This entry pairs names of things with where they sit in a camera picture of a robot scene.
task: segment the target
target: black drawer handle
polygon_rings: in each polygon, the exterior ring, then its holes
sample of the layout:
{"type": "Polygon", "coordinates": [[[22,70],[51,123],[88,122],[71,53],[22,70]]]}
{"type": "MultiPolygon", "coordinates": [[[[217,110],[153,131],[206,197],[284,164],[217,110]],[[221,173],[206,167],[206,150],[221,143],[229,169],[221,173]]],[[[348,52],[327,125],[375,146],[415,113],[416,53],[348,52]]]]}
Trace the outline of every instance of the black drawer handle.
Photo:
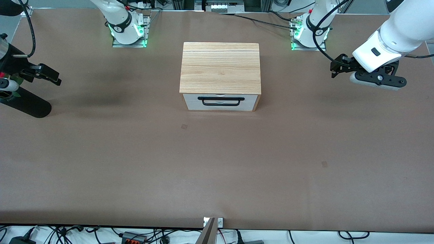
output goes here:
{"type": "Polygon", "coordinates": [[[202,100],[202,104],[205,106],[238,106],[241,101],[244,101],[244,97],[207,97],[200,96],[197,98],[202,100]],[[218,100],[218,101],[238,101],[237,103],[207,103],[205,100],[218,100]]]}

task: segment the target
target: black cable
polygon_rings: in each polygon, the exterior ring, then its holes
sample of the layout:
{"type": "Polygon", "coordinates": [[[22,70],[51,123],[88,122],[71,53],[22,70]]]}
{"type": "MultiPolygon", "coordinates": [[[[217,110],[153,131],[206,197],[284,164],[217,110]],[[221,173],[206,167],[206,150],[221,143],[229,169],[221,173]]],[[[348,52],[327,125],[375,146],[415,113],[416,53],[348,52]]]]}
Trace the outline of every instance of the black cable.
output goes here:
{"type": "Polygon", "coordinates": [[[291,234],[291,231],[288,230],[288,232],[289,232],[289,237],[291,238],[291,242],[292,242],[293,244],[296,244],[296,243],[294,242],[293,235],[291,234]]]}
{"type": "Polygon", "coordinates": [[[259,23],[264,23],[264,24],[267,24],[267,25],[272,25],[272,26],[282,27],[282,28],[291,29],[291,30],[297,30],[297,28],[295,28],[295,27],[289,27],[289,26],[278,25],[278,24],[274,24],[274,23],[270,23],[270,22],[265,22],[265,21],[262,21],[262,20],[252,19],[252,18],[249,18],[249,17],[241,16],[241,15],[236,15],[236,14],[235,14],[234,16],[237,16],[237,17],[240,17],[240,18],[244,18],[244,19],[248,19],[248,20],[257,21],[257,22],[259,22],[259,23]]]}
{"type": "Polygon", "coordinates": [[[306,5],[306,6],[302,7],[302,8],[299,8],[299,9],[293,10],[293,11],[291,11],[291,12],[288,12],[288,13],[294,13],[295,11],[298,11],[298,10],[300,10],[300,9],[307,8],[307,7],[309,7],[310,5],[312,5],[312,4],[314,4],[314,3],[315,3],[315,2],[313,2],[313,3],[309,4],[309,5],[306,5]]]}
{"type": "Polygon", "coordinates": [[[276,11],[273,11],[273,10],[266,11],[266,13],[273,13],[273,14],[275,14],[277,17],[279,17],[282,20],[291,21],[291,19],[287,19],[287,18],[283,17],[282,15],[280,15],[279,13],[277,13],[276,11]]]}
{"type": "Polygon", "coordinates": [[[145,242],[146,242],[146,243],[153,242],[152,239],[156,238],[160,233],[163,233],[163,232],[164,232],[163,230],[157,232],[157,229],[154,229],[154,230],[153,230],[153,235],[152,235],[150,238],[148,238],[145,242]]]}
{"type": "Polygon", "coordinates": [[[54,231],[51,231],[51,233],[47,236],[47,239],[45,239],[45,241],[44,241],[43,244],[45,244],[48,241],[48,239],[50,238],[50,236],[53,237],[53,235],[54,235],[54,231]]]}
{"type": "Polygon", "coordinates": [[[313,38],[313,42],[315,43],[315,46],[316,46],[316,48],[318,48],[318,50],[324,55],[324,56],[326,56],[326,58],[328,58],[329,60],[331,60],[332,62],[334,62],[334,63],[337,63],[337,64],[339,64],[339,65],[341,65],[341,66],[344,66],[344,67],[350,67],[350,68],[356,68],[356,67],[353,67],[353,66],[351,66],[351,65],[349,65],[349,64],[346,64],[346,63],[342,63],[342,62],[339,62],[339,61],[337,61],[337,60],[335,60],[334,58],[332,58],[332,57],[330,57],[320,46],[319,46],[319,44],[318,44],[318,42],[316,41],[316,31],[318,31],[319,30],[319,27],[321,26],[321,24],[333,13],[333,12],[335,12],[340,6],[342,6],[342,5],[344,5],[345,3],[347,3],[349,0],[343,0],[342,2],[340,2],[338,5],[336,5],[336,7],[334,7],[332,10],[330,10],[330,12],[328,12],[319,22],[318,22],[318,25],[316,25],[315,26],[315,29],[312,31],[312,38],[313,38]]]}
{"type": "Polygon", "coordinates": [[[353,237],[353,236],[352,236],[348,231],[344,231],[344,232],[349,236],[349,237],[344,237],[344,236],[341,235],[341,232],[342,232],[342,231],[338,231],[338,235],[339,235],[339,237],[342,238],[342,239],[344,239],[344,240],[349,240],[349,241],[351,241],[352,244],[354,244],[354,240],[365,239],[365,238],[367,238],[367,237],[370,235],[370,232],[367,231],[367,232],[366,232],[366,235],[364,235],[364,236],[361,236],[361,237],[353,237]]]}
{"type": "Polygon", "coordinates": [[[240,231],[239,230],[235,230],[235,231],[237,232],[237,236],[238,236],[237,244],[244,244],[243,237],[241,236],[240,231]]]}
{"type": "Polygon", "coordinates": [[[110,227],[110,229],[112,229],[112,231],[113,231],[116,235],[119,235],[119,233],[116,232],[115,229],[113,229],[113,227],[110,227]]]}
{"type": "Polygon", "coordinates": [[[32,231],[34,230],[34,227],[31,227],[29,231],[27,231],[27,233],[23,236],[23,238],[21,240],[27,242],[28,240],[30,240],[30,236],[32,235],[32,231]]]}
{"type": "Polygon", "coordinates": [[[51,239],[53,238],[54,233],[56,233],[56,231],[53,231],[53,234],[51,234],[51,237],[50,237],[50,239],[48,240],[48,244],[51,244],[51,239]]]}
{"type": "Polygon", "coordinates": [[[183,231],[183,232],[192,232],[192,231],[202,232],[200,230],[180,230],[180,231],[183,231]]]}
{"type": "Polygon", "coordinates": [[[408,55],[405,55],[404,57],[406,57],[406,58],[412,58],[412,59],[426,59],[426,58],[434,57],[434,54],[424,55],[424,56],[416,56],[416,55],[408,54],[408,55]]]}
{"type": "Polygon", "coordinates": [[[167,234],[164,234],[164,235],[162,235],[161,237],[158,237],[158,238],[156,238],[155,240],[150,241],[150,242],[148,242],[148,243],[150,244],[150,243],[153,243],[153,242],[157,242],[157,241],[160,240],[161,238],[166,237],[166,236],[168,236],[168,235],[170,235],[170,234],[172,234],[172,233],[174,233],[174,232],[176,232],[176,231],[178,231],[178,230],[170,231],[170,232],[168,232],[167,234]]]}
{"type": "Polygon", "coordinates": [[[152,10],[152,9],[160,9],[160,10],[163,10],[162,8],[147,8],[147,9],[145,9],[145,8],[139,8],[139,7],[135,7],[135,6],[132,6],[132,5],[129,5],[129,4],[126,4],[126,3],[123,3],[121,0],[116,0],[118,3],[122,3],[122,5],[124,5],[125,7],[129,7],[129,8],[133,8],[133,10],[152,10]]]}
{"type": "Polygon", "coordinates": [[[57,235],[56,244],[58,244],[59,242],[60,242],[60,244],[63,244],[63,242],[62,242],[62,235],[60,235],[60,231],[57,231],[56,235],[57,235]]]}
{"type": "Polygon", "coordinates": [[[23,7],[23,11],[26,14],[27,22],[29,23],[30,33],[32,34],[32,51],[30,52],[30,54],[28,54],[26,56],[18,56],[18,57],[19,58],[30,58],[31,56],[33,56],[33,54],[35,53],[35,50],[36,50],[35,32],[33,31],[32,21],[30,20],[30,16],[29,16],[29,13],[27,12],[26,6],[23,4],[22,0],[18,0],[18,2],[23,7]]]}
{"type": "Polygon", "coordinates": [[[96,241],[98,242],[98,244],[102,244],[102,243],[99,241],[99,239],[98,239],[98,235],[96,234],[96,231],[94,231],[93,233],[95,234],[95,239],[96,239],[96,241]]]}
{"type": "Polygon", "coordinates": [[[0,242],[3,241],[3,238],[6,236],[7,233],[7,229],[6,228],[1,228],[0,231],[4,230],[3,236],[0,238],[0,242]]]}

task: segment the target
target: power adapter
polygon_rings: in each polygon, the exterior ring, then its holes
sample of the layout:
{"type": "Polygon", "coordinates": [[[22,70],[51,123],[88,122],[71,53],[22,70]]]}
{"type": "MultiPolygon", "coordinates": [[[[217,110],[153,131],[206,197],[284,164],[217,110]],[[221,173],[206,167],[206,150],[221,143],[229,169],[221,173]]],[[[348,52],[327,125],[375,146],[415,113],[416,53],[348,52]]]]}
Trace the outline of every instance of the power adapter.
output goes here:
{"type": "Polygon", "coordinates": [[[17,236],[12,238],[9,244],[36,244],[36,241],[24,240],[22,236],[17,236]]]}
{"type": "Polygon", "coordinates": [[[35,241],[30,239],[30,235],[32,234],[34,227],[31,228],[24,236],[16,236],[12,238],[9,244],[36,244],[35,241]]]}

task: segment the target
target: metal mounting plate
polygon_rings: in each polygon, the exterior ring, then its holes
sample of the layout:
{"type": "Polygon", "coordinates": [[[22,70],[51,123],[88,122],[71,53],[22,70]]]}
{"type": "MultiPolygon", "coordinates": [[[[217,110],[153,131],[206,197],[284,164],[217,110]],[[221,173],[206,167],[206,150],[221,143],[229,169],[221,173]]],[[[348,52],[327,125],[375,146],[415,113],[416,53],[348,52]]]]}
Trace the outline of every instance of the metal mounting plate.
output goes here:
{"type": "MultiPolygon", "coordinates": [[[[293,23],[289,21],[290,27],[300,28],[301,23],[293,23]]],[[[291,36],[291,50],[301,50],[301,51],[319,51],[316,47],[306,47],[303,46],[297,39],[294,38],[294,36],[298,35],[297,30],[289,30],[289,34],[291,36]]],[[[323,42],[319,45],[322,50],[326,50],[326,43],[323,42]]]]}
{"type": "MultiPolygon", "coordinates": [[[[205,227],[205,225],[207,225],[209,219],[210,219],[210,217],[204,217],[204,227],[205,227]]],[[[218,218],[217,224],[218,224],[217,227],[219,229],[223,228],[223,218],[218,218]]]]}

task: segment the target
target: brown table surface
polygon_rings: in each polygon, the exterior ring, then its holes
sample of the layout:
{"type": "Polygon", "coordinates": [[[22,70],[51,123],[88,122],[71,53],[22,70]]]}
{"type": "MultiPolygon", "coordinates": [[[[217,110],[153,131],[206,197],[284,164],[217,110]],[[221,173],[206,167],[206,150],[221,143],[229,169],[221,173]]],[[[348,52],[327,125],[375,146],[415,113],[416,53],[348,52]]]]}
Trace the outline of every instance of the brown table surface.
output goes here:
{"type": "MultiPolygon", "coordinates": [[[[328,53],[350,55],[385,19],[337,16],[328,53]]],[[[287,30],[235,16],[160,13],[145,49],[112,48],[104,21],[92,9],[33,14],[30,61],[63,83],[24,85],[53,104],[47,118],[0,107],[0,222],[433,231],[430,59],[402,59],[408,84],[394,92],[331,79],[322,54],[290,50],[287,30]],[[256,112],[186,111],[191,41],[259,43],[256,112]]],[[[23,19],[13,40],[26,53],[28,30],[23,19]]]]}

